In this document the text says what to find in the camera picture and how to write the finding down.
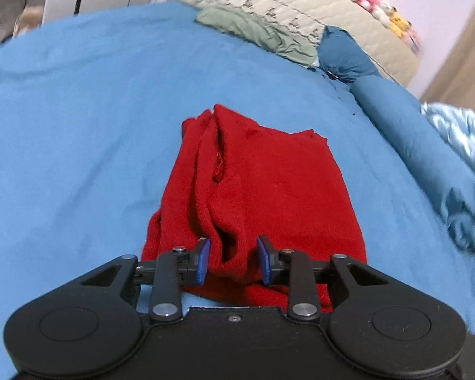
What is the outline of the red knit sweater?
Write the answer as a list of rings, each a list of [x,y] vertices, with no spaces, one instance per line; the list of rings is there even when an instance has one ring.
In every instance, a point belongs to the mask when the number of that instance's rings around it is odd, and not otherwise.
[[[194,294],[230,305],[287,305],[287,289],[266,287],[257,238],[327,261],[360,262],[364,239],[327,141],[260,126],[223,105],[182,123],[182,145],[142,259],[210,240],[206,279]]]

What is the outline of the blue rolled duvet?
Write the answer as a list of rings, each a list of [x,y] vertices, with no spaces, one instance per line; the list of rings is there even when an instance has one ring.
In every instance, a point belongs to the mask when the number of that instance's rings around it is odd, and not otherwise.
[[[475,173],[421,114],[421,103],[394,81],[362,76],[351,93],[427,195],[452,240],[475,251]]]

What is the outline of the blue bed sheet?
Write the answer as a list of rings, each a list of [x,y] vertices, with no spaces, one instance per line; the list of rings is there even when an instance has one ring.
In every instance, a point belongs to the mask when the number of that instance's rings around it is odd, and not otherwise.
[[[139,254],[181,145],[216,104],[328,140],[370,265],[475,333],[475,254],[459,249],[350,87],[204,27],[179,2],[48,24],[0,45],[0,379],[19,306]]]

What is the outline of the green pillow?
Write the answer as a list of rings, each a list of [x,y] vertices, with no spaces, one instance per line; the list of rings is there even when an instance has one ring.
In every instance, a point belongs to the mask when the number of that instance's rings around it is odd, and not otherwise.
[[[271,23],[256,14],[213,5],[201,9],[195,21],[253,43],[305,69],[316,69],[319,66],[317,49],[307,38],[293,34],[288,28]]]

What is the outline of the dark blue pillow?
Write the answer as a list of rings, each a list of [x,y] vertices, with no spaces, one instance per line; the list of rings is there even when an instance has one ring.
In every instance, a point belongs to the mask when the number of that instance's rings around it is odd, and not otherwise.
[[[317,56],[322,70],[346,84],[363,76],[380,76],[375,64],[353,37],[335,26],[324,28]]]

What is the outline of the light blue blanket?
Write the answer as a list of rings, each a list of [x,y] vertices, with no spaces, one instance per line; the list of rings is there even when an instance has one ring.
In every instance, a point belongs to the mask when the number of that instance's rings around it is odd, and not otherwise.
[[[422,103],[421,114],[475,173],[475,112],[445,103]]]

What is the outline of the light pink plush toy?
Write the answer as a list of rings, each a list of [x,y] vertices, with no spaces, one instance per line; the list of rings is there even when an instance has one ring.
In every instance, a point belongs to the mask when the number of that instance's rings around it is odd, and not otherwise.
[[[415,55],[421,52],[421,39],[413,28],[402,33],[402,41]]]

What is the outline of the yellow plush toy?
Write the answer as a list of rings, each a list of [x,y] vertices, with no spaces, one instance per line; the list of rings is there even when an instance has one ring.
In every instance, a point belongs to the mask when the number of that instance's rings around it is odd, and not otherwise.
[[[398,38],[402,38],[403,35],[411,28],[411,22],[404,19],[396,11],[394,11],[389,17],[389,30]]]

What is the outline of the beige quilted headboard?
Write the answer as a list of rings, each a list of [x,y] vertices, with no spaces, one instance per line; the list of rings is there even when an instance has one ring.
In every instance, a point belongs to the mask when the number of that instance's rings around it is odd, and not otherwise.
[[[406,87],[414,77],[419,60],[389,30],[395,9],[380,0],[367,11],[352,0],[178,0],[193,6],[228,5],[254,13],[317,45],[326,26],[344,29],[377,66],[380,74]]]

